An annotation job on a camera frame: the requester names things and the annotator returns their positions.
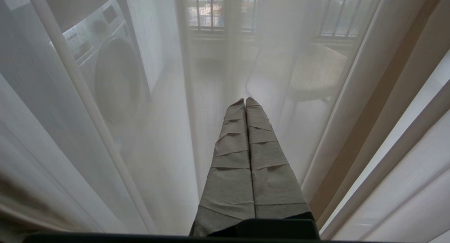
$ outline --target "washing machine control panel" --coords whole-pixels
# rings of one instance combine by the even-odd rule
[[[75,61],[90,56],[104,39],[125,21],[116,0],[108,0],[99,9],[63,33]]]

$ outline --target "front-loading washing machine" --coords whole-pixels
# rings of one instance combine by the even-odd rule
[[[137,47],[116,0],[107,0],[63,33],[123,157],[140,131],[148,89]]]

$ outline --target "sheer curtain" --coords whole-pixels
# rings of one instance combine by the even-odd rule
[[[0,184],[14,191],[0,211],[49,230],[186,235],[225,110],[248,96],[310,201],[424,1],[1,0]],[[108,111],[93,80],[118,38],[137,61],[107,79]]]

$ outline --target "washing machine door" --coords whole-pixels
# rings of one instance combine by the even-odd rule
[[[138,111],[141,75],[133,48],[123,39],[105,43],[95,68],[97,106],[110,124],[124,124]]]

